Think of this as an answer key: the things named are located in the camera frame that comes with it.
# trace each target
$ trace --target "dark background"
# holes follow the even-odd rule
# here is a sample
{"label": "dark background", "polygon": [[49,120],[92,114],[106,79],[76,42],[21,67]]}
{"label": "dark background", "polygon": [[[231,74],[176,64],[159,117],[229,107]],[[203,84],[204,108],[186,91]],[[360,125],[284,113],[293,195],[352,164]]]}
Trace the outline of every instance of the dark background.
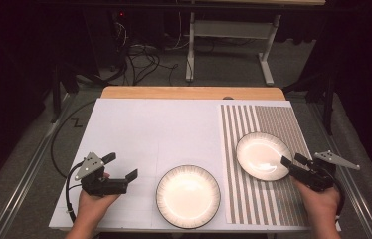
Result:
{"label": "dark background", "polygon": [[[285,14],[276,41],[292,38],[299,44],[317,39],[303,78],[321,71],[328,61],[334,61],[334,56],[340,56],[336,92],[372,160],[372,1],[327,4],[362,7],[356,14],[333,16],[334,20]],[[79,8],[44,8],[29,0],[0,0],[0,168],[24,129],[44,109],[43,98],[50,91],[58,60],[92,74],[97,72],[97,55],[84,13]],[[141,41],[161,44],[164,32],[178,35],[177,21],[170,21],[177,18],[177,13],[126,13],[130,17],[128,26]],[[236,14],[225,18],[241,20]]]}

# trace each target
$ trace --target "white plate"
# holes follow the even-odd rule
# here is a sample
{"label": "white plate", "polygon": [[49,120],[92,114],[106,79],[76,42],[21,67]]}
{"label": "white plate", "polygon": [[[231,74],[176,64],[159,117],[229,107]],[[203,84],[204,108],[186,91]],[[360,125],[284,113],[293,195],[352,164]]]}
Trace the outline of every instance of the white plate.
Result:
{"label": "white plate", "polygon": [[220,188],[208,171],[183,165],[164,175],[156,197],[158,209],[169,223],[192,229],[214,217],[220,205]]}
{"label": "white plate", "polygon": [[236,157],[242,169],[264,181],[279,180],[288,175],[288,169],[281,164],[283,156],[292,159],[285,143],[263,132],[245,135],[236,147]]}

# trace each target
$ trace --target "plate rim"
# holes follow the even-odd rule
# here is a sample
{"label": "plate rim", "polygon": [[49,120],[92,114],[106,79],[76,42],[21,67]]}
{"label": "plate rim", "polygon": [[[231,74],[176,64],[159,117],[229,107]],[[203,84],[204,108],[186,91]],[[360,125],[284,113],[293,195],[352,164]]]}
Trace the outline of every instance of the plate rim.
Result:
{"label": "plate rim", "polygon": [[[159,189],[159,187],[160,187],[160,184],[161,184],[161,181],[164,179],[164,177],[168,174],[168,173],[170,173],[171,171],[173,171],[173,170],[175,170],[175,169],[177,169],[177,168],[179,168],[179,167],[184,167],[184,166],[192,166],[192,167],[196,167],[196,168],[199,168],[200,170],[203,170],[203,171],[205,171],[206,173],[208,173],[208,175],[210,175],[211,176],[211,178],[214,180],[214,182],[215,182],[215,184],[217,185],[217,192],[218,192],[218,198],[219,198],[219,200],[218,200],[218,203],[217,203],[217,209],[216,210],[214,210],[214,214],[211,216],[211,218],[209,218],[205,223],[203,223],[203,224],[200,224],[200,225],[198,225],[198,226],[196,226],[196,227],[181,227],[181,226],[179,226],[179,225],[176,225],[176,224],[174,224],[174,223],[172,223],[172,222],[170,222],[163,214],[162,214],[162,212],[161,212],[161,209],[159,208],[159,206],[158,206],[158,189]],[[161,214],[161,216],[164,218],[164,220],[166,220],[168,223],[170,223],[171,225],[173,225],[173,226],[175,226],[175,227],[178,227],[178,228],[181,228],[181,229],[196,229],[196,228],[199,228],[199,227],[202,227],[202,226],[204,226],[204,225],[206,225],[206,224],[208,224],[214,217],[215,217],[215,215],[217,214],[217,212],[218,212],[218,210],[220,209],[220,204],[221,204],[221,190],[220,190],[220,185],[218,184],[218,182],[217,182],[217,180],[215,179],[215,177],[208,171],[208,170],[206,170],[205,168],[203,168],[203,167],[200,167],[200,166],[197,166],[197,165],[193,165],[193,164],[183,164],[183,165],[179,165],[179,166],[176,166],[176,167],[173,167],[173,168],[171,168],[170,170],[168,170],[162,177],[161,177],[161,179],[159,180],[159,182],[158,182],[158,185],[157,185],[157,188],[156,188],[156,190],[155,190],[155,203],[156,203],[156,206],[157,206],[157,209],[158,209],[158,211],[159,211],[159,213]]]}
{"label": "plate rim", "polygon": [[242,167],[242,164],[240,163],[239,158],[238,158],[238,147],[239,147],[239,143],[242,141],[242,139],[243,139],[244,137],[246,137],[246,136],[249,136],[250,134],[266,134],[266,135],[269,135],[269,136],[272,136],[272,137],[276,138],[276,139],[277,139],[278,141],[280,141],[283,145],[285,145],[285,148],[287,149],[287,152],[289,153],[289,155],[290,155],[291,158],[292,158],[291,150],[289,149],[288,145],[285,144],[285,142],[282,141],[279,137],[273,135],[272,133],[268,133],[268,132],[263,132],[263,131],[253,131],[253,132],[249,132],[249,133],[246,133],[245,135],[243,135],[243,136],[238,140],[238,142],[236,143],[236,147],[235,147],[235,157],[236,157],[236,161],[237,161],[237,163],[239,164],[239,166],[241,167],[241,169],[242,169],[243,171],[245,171],[249,176],[251,176],[251,177],[253,177],[253,178],[257,179],[257,180],[261,180],[261,181],[277,181],[277,180],[281,180],[281,179],[285,178],[287,175],[289,175],[289,171],[288,171],[288,173],[287,173],[285,176],[283,176],[283,177],[281,177],[281,178],[279,178],[279,179],[274,179],[274,180],[264,180],[264,179],[260,179],[260,178],[258,178],[258,177],[255,177],[255,176],[251,175],[250,173],[248,173],[248,172],[247,172],[247,171]]}

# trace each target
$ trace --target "gray carpet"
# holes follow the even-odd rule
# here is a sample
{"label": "gray carpet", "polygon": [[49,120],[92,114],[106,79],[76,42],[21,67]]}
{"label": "gray carpet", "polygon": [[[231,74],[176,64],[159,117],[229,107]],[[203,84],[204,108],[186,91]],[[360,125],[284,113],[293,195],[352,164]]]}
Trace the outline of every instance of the gray carpet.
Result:
{"label": "gray carpet", "polygon": [[[243,46],[223,45],[219,47],[216,44],[212,53],[205,53],[208,50],[208,44],[202,43],[202,45],[199,45],[198,43],[197,49],[201,52],[196,54],[195,81],[190,85],[264,87],[265,84],[255,52],[255,48],[260,46],[261,43],[258,42]],[[312,46],[313,44],[295,46],[292,42],[275,43],[269,56],[269,63],[277,87],[287,86],[298,79]],[[186,51],[158,52],[158,55],[161,60],[160,64],[167,67],[177,64],[178,67],[173,70],[171,76],[171,70],[159,67],[155,72],[144,78],[139,85],[188,86],[184,80]],[[146,60],[136,59],[135,65],[141,61]],[[105,76],[109,72],[103,69],[102,74]],[[128,70],[126,76],[131,82],[131,69]],[[121,85],[123,79],[113,82]],[[91,84],[80,84],[80,86],[81,90],[77,95],[71,95],[65,100],[65,103],[68,104],[66,116],[83,104],[100,96],[101,88]],[[361,165],[361,171],[350,173],[357,185],[361,185],[359,187],[360,193],[370,209],[367,216],[372,216],[372,164],[358,140],[357,133],[349,123],[339,99],[335,98],[334,101],[332,119],[334,136],[330,137],[325,134],[323,128],[319,125],[316,112],[318,105],[307,104],[302,93],[289,94],[287,98],[292,102],[310,152],[333,149]],[[57,126],[50,123],[53,112],[51,97],[46,99],[45,104],[46,109],[25,131],[1,170],[0,213],[12,197],[30,162],[38,155],[36,152],[43,138],[53,127]],[[78,125],[82,125],[82,127],[75,127],[75,121],[68,119],[56,137],[54,157],[58,168],[63,173],[69,171],[92,108],[93,105],[88,105],[72,116],[72,118],[79,119]],[[18,209],[16,216],[8,224],[9,228],[4,228],[4,238],[64,238],[66,235],[65,232],[48,228],[56,200],[65,181],[53,167],[49,144],[39,161],[39,170],[38,172],[32,172],[35,174],[35,179],[32,184],[28,185],[28,193],[21,198],[22,204],[20,208],[16,208]],[[342,238],[369,238],[366,236],[365,230],[369,227],[372,228],[372,223],[368,220],[367,223],[370,223],[368,226],[361,224],[359,218],[366,215],[357,214],[355,207],[357,207],[357,203],[355,204],[348,199],[340,220],[343,228]],[[307,238],[307,233],[279,234],[278,238]]]}

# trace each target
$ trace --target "human arm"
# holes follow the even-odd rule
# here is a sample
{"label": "human arm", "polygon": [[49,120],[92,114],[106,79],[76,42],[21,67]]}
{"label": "human arm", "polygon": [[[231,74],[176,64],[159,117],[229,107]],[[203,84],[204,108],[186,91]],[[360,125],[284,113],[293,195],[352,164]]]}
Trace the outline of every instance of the human arm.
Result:
{"label": "human arm", "polygon": [[335,227],[335,216],[340,200],[338,191],[334,187],[331,187],[323,192],[315,192],[295,178],[292,177],[291,180],[300,191],[301,198],[303,199],[308,220],[312,227],[312,238],[340,238]]}
{"label": "human arm", "polygon": [[105,197],[89,196],[81,191],[77,219],[67,234],[67,239],[90,239],[99,222],[104,217],[108,207],[120,195],[107,195]]}

